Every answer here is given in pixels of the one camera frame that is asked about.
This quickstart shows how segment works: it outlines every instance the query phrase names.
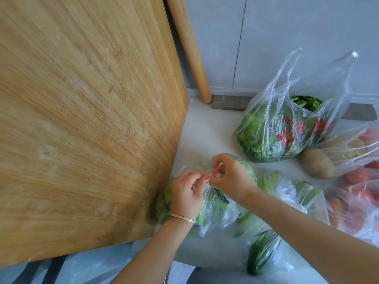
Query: baseboard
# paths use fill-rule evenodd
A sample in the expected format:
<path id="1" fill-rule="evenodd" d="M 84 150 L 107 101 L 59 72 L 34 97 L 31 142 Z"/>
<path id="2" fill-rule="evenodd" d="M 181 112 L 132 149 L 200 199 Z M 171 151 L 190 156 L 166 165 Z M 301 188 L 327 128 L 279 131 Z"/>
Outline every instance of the baseboard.
<path id="1" fill-rule="evenodd" d="M 199 97 L 200 93 L 198 89 L 187 88 L 188 96 Z M 252 96 L 260 93 L 259 89 L 226 89 L 211 87 L 212 95 L 230 95 L 230 96 Z M 352 94 L 352 103 L 357 104 L 370 104 L 376 108 L 379 108 L 379 94 L 378 95 L 364 95 L 364 94 Z"/>

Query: person's left hand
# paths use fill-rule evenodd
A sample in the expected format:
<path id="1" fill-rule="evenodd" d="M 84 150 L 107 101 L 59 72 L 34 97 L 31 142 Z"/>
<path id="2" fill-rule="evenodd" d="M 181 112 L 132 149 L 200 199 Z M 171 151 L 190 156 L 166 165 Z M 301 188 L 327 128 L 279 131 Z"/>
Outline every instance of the person's left hand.
<path id="1" fill-rule="evenodd" d="M 208 180 L 209 176 L 203 172 L 190 169 L 183 171 L 173 185 L 171 213 L 196 220 L 203 203 L 204 185 Z"/>

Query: forearm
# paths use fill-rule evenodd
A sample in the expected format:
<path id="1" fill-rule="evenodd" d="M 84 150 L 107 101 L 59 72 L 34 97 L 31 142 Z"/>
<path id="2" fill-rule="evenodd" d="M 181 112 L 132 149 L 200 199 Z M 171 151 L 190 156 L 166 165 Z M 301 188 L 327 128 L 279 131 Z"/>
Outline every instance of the forearm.
<path id="1" fill-rule="evenodd" d="M 192 223 L 182 219 L 168 219 L 112 284 L 162 284 L 179 245 L 191 227 Z"/>
<path id="2" fill-rule="evenodd" d="M 313 219 L 263 191 L 241 205 L 268 223 L 329 283 L 374 283 L 379 249 Z"/>

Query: gray wall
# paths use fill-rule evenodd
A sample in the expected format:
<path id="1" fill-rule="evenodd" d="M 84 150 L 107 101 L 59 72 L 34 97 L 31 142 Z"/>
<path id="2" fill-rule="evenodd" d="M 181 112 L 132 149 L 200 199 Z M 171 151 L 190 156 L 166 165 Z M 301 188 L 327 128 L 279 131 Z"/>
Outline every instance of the gray wall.
<path id="1" fill-rule="evenodd" d="M 211 87 L 263 89 L 302 47 L 293 77 L 356 50 L 354 93 L 379 95 L 379 0 L 185 1 Z M 196 87 L 179 57 L 186 85 Z"/>

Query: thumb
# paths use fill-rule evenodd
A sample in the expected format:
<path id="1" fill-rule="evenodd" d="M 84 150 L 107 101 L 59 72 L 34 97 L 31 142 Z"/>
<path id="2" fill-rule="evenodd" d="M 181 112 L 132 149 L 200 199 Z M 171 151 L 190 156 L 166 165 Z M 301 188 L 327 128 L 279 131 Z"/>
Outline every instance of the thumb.
<path id="1" fill-rule="evenodd" d="M 193 193 L 196 197 L 203 197 L 203 191 L 204 191 L 204 186 L 206 182 L 209 180 L 209 175 L 203 175 L 201 179 L 197 181 L 197 184 L 195 185 L 195 192 Z"/>
<path id="2" fill-rule="evenodd" d="M 221 178 L 211 175 L 209 178 L 209 185 L 215 188 L 220 188 Z"/>

